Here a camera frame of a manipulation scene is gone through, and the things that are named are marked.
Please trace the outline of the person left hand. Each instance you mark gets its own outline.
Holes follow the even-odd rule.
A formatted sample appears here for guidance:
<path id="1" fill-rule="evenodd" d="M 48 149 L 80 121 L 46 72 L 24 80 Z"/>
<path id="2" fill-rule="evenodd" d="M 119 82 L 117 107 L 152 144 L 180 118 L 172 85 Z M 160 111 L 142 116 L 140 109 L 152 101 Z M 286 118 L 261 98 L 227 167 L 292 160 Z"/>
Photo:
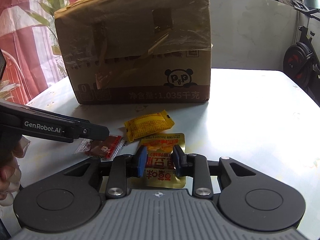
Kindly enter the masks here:
<path id="1" fill-rule="evenodd" d="M 25 156 L 30 141 L 22 136 L 15 147 L 9 152 L 9 156 L 1 161 L 1 206 L 13 204 L 13 193 L 20 187 L 21 170 L 17 159 Z"/>

